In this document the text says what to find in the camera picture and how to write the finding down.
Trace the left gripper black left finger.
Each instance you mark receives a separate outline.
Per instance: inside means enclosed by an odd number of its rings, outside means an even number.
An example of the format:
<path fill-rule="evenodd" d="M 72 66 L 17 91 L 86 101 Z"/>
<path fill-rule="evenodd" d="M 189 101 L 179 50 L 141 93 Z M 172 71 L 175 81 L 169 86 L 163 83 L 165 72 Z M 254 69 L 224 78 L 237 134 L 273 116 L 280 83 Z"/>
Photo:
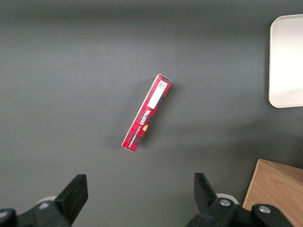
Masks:
<path fill-rule="evenodd" d="M 1 209 L 0 225 L 2 227 L 71 227 L 87 199 L 87 176 L 78 174 L 54 200 L 39 202 L 19 215 L 14 209 Z"/>

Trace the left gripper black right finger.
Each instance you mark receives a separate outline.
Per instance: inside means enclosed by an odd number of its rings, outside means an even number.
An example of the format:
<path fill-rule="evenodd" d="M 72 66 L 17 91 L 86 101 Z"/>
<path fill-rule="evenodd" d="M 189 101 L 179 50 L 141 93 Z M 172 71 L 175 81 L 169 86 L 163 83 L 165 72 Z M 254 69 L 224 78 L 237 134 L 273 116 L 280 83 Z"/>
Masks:
<path fill-rule="evenodd" d="M 292 227 L 293 224 L 276 207 L 255 204 L 251 211 L 229 198 L 219 198 L 203 173 L 195 173 L 194 197 L 199 214 L 187 227 Z"/>

